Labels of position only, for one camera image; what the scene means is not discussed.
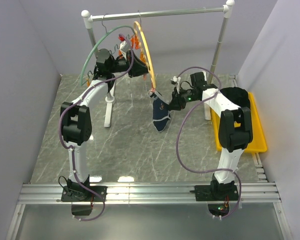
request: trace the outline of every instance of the white wall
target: white wall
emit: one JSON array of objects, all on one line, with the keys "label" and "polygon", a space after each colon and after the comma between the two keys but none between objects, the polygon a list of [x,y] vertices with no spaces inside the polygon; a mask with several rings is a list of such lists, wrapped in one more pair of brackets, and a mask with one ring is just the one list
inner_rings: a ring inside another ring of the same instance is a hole
[{"label": "white wall", "polygon": [[[93,15],[222,6],[226,0],[20,0],[60,73],[79,74],[91,50],[82,10]],[[218,73],[237,74],[277,0],[236,0],[220,52]],[[156,73],[177,73],[190,66],[210,68],[223,13],[148,17],[142,26]],[[105,21],[108,30],[134,19]],[[105,34],[94,23],[96,39]],[[109,37],[103,48],[119,40]]]},{"label": "white wall", "polygon": [[238,78],[255,95],[268,145],[262,162],[300,240],[300,0],[278,0]]},{"label": "white wall", "polygon": [[0,0],[0,240],[30,181],[59,82],[21,4]]}]

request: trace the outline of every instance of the gray marble surface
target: gray marble surface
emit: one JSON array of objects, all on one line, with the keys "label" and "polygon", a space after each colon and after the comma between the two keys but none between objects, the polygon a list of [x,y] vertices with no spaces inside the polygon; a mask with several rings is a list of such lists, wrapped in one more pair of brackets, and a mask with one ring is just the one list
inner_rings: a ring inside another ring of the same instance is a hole
[{"label": "gray marble surface", "polygon": [[[157,90],[170,101],[174,86],[172,74],[156,76]],[[232,87],[229,76],[220,76],[224,87]],[[104,128],[105,101],[90,110],[92,137],[87,143],[87,165],[91,176],[101,176],[103,182],[117,182],[122,177],[135,182],[210,181],[211,174],[186,171],[176,157],[176,137],[188,110],[173,111],[171,121],[163,132],[157,132],[152,123],[152,101],[148,95],[150,80],[142,77],[123,77],[117,80],[112,125]],[[32,183],[57,182],[59,176],[69,176],[68,151],[58,137],[60,106],[79,96],[86,85],[80,86],[77,75],[63,75],[47,124]],[[199,106],[186,122],[179,144],[182,161],[194,170],[215,169],[220,152],[216,151],[213,126],[204,119]],[[244,182],[256,182],[258,177],[251,154],[243,154],[238,174]]]}]

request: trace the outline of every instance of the white pole cap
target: white pole cap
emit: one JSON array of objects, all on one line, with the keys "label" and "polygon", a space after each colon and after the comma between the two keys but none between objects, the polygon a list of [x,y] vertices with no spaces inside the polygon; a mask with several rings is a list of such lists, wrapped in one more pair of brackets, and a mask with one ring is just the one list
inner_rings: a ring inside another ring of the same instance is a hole
[{"label": "white pole cap", "polygon": [[92,29],[92,23],[89,22],[89,18],[91,17],[90,12],[88,10],[83,10],[81,12],[81,16],[83,17],[85,28]]},{"label": "white pole cap", "polygon": [[226,19],[231,17],[231,13],[234,5],[235,5],[235,0],[227,0],[225,5],[223,5],[224,17]]}]

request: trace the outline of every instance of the yellow plastic bin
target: yellow plastic bin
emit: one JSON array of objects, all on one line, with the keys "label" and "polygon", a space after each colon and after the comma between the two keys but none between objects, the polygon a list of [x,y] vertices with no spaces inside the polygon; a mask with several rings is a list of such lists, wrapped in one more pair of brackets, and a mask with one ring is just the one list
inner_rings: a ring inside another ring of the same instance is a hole
[{"label": "yellow plastic bin", "polygon": [[[256,108],[256,103],[254,96],[251,92],[248,92],[248,97],[251,104],[251,118],[252,118],[252,134],[253,140],[248,144],[247,148],[244,150],[245,153],[264,153],[267,151],[267,144],[264,132],[262,131],[258,111]],[[211,118],[214,130],[215,145],[217,151],[221,151],[222,147],[219,142],[218,132],[220,125],[220,117],[211,109]]]}]

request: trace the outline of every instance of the aluminum rail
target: aluminum rail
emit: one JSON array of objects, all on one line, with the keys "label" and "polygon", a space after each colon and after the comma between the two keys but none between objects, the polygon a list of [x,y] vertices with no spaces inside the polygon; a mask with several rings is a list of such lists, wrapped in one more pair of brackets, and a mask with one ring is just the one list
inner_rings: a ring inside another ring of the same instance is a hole
[{"label": "aluminum rail", "polygon": [[[155,183],[95,183],[107,186],[105,203],[108,204],[203,204],[190,193],[195,185],[203,182],[155,182]],[[90,202],[61,202],[63,189],[58,184],[24,184],[17,204],[79,204]],[[280,203],[281,199],[275,183],[243,183],[242,203]]]},{"label": "aluminum rail", "polygon": [[99,16],[90,16],[90,22],[107,21],[107,20],[120,20],[120,19],[135,19],[135,18],[150,18],[161,16],[185,15],[185,14],[203,14],[223,12],[223,6],[218,7],[203,7],[203,8],[189,8],[189,9],[176,9],[176,10],[161,10],[161,11],[146,11],[122,14],[107,14]]}]

